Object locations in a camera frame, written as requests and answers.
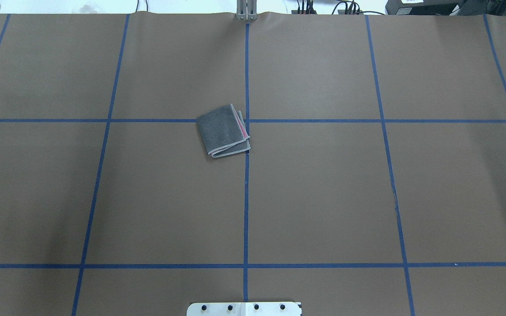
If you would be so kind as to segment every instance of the electrical wire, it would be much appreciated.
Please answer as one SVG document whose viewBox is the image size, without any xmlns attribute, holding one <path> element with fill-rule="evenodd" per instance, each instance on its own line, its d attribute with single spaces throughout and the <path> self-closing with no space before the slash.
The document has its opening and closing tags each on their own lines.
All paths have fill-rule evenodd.
<svg viewBox="0 0 506 316">
<path fill-rule="evenodd" d="M 337 7 L 339 6 L 339 4 L 345 4 L 345 14 L 356 14 L 356 12 L 358 12 L 360 10 L 360 5 L 357 2 L 343 1 L 343 0 L 337 0 L 337 1 L 338 1 L 338 4 L 335 5 L 335 8 L 333 8 L 333 12 L 331 12 L 331 14 L 335 14 L 335 11 L 337 10 Z"/>
<path fill-rule="evenodd" d="M 307 0 L 306 14 L 315 14 L 314 0 Z"/>
<path fill-rule="evenodd" d="M 377 11 L 360 11 L 360 12 L 357 12 L 355 14 L 361 14 L 361 13 L 377 13 L 377 14 L 385 15 L 382 12 L 377 12 Z"/>
<path fill-rule="evenodd" d="M 501 4 L 502 4 L 503 0 L 499 0 L 499 6 L 497 6 L 497 10 L 494 12 L 495 15 L 499 15 L 499 10 L 501 9 Z"/>
</svg>

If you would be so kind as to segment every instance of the folded towel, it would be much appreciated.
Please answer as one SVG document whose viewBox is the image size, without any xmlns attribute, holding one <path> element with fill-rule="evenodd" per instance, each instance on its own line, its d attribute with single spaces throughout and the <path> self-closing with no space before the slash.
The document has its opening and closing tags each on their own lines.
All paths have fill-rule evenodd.
<svg viewBox="0 0 506 316">
<path fill-rule="evenodd" d="M 204 147 L 213 158 L 251 149 L 243 116 L 233 108 L 233 104 L 199 116 L 196 123 L 199 125 Z"/>
</svg>

